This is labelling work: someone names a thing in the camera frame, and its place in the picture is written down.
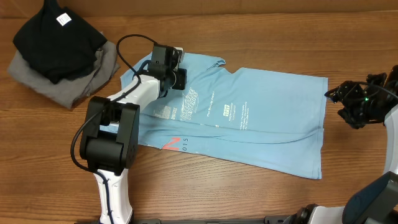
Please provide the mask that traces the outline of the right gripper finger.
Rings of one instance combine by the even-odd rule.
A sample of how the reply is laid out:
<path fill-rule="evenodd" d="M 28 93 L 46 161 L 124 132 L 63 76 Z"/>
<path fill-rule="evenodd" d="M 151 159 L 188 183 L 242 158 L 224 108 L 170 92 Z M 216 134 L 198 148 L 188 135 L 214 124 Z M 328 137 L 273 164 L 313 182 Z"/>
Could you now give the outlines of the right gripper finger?
<path fill-rule="evenodd" d="M 372 122 L 366 117 L 366 113 L 363 108 L 347 108 L 344 107 L 338 111 L 345 123 L 347 123 L 353 129 L 360 129 L 365 127 L 367 124 Z"/>
<path fill-rule="evenodd" d="M 358 103 L 361 101 L 358 90 L 358 82 L 345 81 L 336 88 L 327 91 L 324 96 L 333 103 Z"/>

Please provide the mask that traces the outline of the light blue printed t-shirt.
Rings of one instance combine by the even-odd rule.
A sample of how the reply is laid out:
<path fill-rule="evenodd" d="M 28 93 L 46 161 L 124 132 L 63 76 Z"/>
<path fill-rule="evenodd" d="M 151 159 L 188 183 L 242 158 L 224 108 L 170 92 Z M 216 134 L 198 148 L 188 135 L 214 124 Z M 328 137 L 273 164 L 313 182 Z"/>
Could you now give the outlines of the light blue printed t-shirt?
<path fill-rule="evenodd" d="M 320 179 L 325 77 L 252 68 L 185 54 L 184 90 L 141 112 L 139 144 Z"/>

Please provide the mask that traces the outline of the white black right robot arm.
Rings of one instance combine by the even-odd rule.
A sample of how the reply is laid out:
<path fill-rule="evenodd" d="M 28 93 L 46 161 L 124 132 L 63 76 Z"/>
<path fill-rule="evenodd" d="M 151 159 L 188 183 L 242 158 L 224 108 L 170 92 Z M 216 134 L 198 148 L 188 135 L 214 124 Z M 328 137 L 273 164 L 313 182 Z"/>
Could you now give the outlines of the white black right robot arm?
<path fill-rule="evenodd" d="M 389 74 L 369 74 L 365 82 L 345 81 L 325 96 L 343 104 L 338 114 L 352 128 L 376 123 L 386 127 L 383 175 L 354 194 L 344 207 L 310 204 L 283 223 L 397 223 L 397 67 Z"/>

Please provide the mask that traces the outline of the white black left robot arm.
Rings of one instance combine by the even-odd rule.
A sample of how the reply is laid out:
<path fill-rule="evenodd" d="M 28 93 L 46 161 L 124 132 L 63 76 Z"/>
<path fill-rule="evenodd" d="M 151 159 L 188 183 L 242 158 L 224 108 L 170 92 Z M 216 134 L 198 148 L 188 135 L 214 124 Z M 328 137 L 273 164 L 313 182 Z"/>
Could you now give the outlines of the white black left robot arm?
<path fill-rule="evenodd" d="M 132 223 L 128 172 L 138 148 L 139 116 L 148 104 L 170 89 L 184 90 L 187 71 L 180 68 L 180 47 L 155 44 L 130 84 L 107 98 L 93 97 L 80 130 L 80 156 L 99 188 L 99 223 Z"/>

